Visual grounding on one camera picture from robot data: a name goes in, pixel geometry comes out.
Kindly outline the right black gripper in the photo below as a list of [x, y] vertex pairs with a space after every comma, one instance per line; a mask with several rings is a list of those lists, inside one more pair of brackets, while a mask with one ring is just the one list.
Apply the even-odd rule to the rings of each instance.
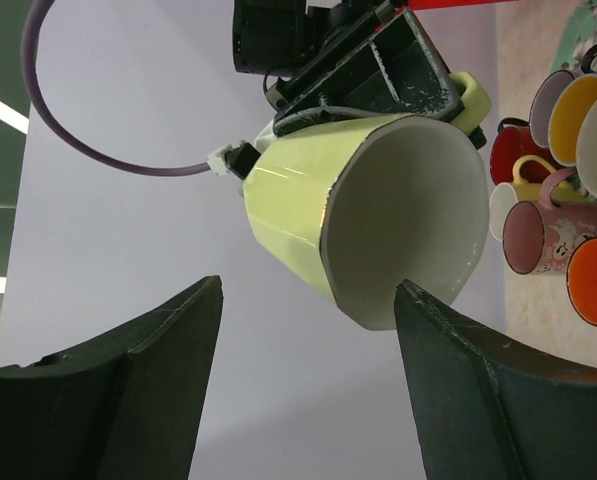
[[406, 1], [236, 1], [232, 55], [237, 72], [263, 77], [278, 137], [387, 114], [450, 123], [466, 110], [466, 89]]

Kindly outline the orange mug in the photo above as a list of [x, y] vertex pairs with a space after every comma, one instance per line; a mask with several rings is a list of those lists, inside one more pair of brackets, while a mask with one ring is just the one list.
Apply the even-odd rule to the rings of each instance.
[[575, 312], [584, 322], [597, 327], [597, 237], [583, 242], [572, 254], [566, 284]]

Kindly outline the light green mug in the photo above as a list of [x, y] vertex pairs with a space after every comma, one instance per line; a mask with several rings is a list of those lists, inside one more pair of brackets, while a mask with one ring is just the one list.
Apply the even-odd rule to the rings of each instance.
[[351, 320], [395, 326], [399, 284], [454, 302], [489, 223], [487, 175], [471, 134], [490, 111], [468, 72], [451, 122], [390, 114], [321, 124], [273, 141], [243, 182], [257, 242]]

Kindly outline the yellow mug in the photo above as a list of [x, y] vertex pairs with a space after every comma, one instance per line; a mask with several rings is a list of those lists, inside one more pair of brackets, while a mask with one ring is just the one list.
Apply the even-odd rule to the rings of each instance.
[[542, 181], [529, 181], [521, 172], [525, 164], [539, 165], [547, 175], [556, 172], [544, 158], [537, 155], [525, 155], [518, 158], [512, 167], [512, 180], [498, 184], [489, 200], [489, 228], [492, 236], [502, 241], [506, 217], [512, 207], [521, 201], [537, 201], [540, 197]]

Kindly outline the mauve grey mug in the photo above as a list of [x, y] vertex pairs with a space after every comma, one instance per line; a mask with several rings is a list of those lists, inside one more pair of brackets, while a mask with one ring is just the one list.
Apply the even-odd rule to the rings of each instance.
[[583, 55], [575, 58], [569, 66], [563, 64], [551, 73], [538, 88], [530, 108], [529, 128], [533, 141], [543, 149], [550, 146], [549, 124], [559, 96], [577, 78], [597, 73], [597, 41], [583, 47]]

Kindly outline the blue teal mug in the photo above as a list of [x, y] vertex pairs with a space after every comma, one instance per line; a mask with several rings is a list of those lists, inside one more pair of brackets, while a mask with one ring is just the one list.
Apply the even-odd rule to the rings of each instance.
[[578, 136], [596, 101], [597, 72], [581, 74], [559, 95], [548, 125], [549, 150], [558, 164], [576, 164]]

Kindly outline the red mug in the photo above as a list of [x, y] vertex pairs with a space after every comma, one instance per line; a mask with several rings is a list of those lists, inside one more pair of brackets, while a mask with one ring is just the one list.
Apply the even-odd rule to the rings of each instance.
[[526, 120], [503, 118], [498, 124], [490, 154], [490, 176], [493, 184], [511, 182], [514, 164], [526, 155], [536, 155], [547, 162], [547, 167], [535, 162], [521, 167], [523, 178], [530, 183], [541, 183], [551, 172], [560, 169], [550, 151], [534, 142]]

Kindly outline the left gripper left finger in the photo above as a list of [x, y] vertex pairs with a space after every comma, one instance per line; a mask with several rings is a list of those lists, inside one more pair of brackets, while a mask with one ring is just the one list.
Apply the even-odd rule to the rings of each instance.
[[205, 277], [27, 366], [0, 367], [0, 479], [185, 479], [223, 310]]

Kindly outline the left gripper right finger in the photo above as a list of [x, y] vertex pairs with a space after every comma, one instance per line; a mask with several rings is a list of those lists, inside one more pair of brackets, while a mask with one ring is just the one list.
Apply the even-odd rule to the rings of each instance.
[[520, 343], [406, 280], [394, 304], [429, 479], [597, 479], [597, 368]]

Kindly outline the pink floral mug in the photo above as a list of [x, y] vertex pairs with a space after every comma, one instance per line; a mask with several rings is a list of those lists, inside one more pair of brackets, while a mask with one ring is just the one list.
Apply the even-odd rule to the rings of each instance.
[[516, 274], [563, 274], [576, 248], [597, 237], [597, 202], [555, 198], [559, 184], [576, 174], [574, 167], [551, 174], [537, 200], [521, 201], [507, 214], [502, 248]]

